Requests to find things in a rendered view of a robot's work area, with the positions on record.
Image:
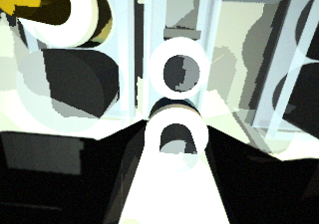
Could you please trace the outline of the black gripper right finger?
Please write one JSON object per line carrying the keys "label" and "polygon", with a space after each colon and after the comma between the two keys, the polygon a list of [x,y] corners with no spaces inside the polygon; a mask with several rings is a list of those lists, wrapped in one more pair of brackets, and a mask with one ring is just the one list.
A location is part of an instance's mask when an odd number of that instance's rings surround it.
{"label": "black gripper right finger", "polygon": [[229,224],[302,224],[319,194],[319,158],[280,159],[206,127],[204,152]]}

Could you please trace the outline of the black cylinder with grey top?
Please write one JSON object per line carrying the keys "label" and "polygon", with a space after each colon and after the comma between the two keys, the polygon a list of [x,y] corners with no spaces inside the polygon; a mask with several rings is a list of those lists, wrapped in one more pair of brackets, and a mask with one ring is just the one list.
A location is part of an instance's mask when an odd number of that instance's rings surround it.
{"label": "black cylinder with grey top", "polygon": [[310,46],[308,48],[306,57],[319,61],[319,21],[311,40]]}
{"label": "black cylinder with grey top", "polygon": [[119,66],[96,50],[33,52],[20,64],[16,85],[34,119],[66,133],[89,129],[120,99]]}
{"label": "black cylinder with grey top", "polygon": [[301,66],[282,119],[319,139],[319,62]]}

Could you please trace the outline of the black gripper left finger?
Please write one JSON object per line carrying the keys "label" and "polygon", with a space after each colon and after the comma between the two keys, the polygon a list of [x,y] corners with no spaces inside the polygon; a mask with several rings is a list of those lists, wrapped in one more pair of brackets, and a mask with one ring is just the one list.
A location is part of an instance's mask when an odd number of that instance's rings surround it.
{"label": "black gripper left finger", "polygon": [[120,224],[145,148],[147,122],[100,139],[0,130],[0,178],[80,184],[85,224]]}

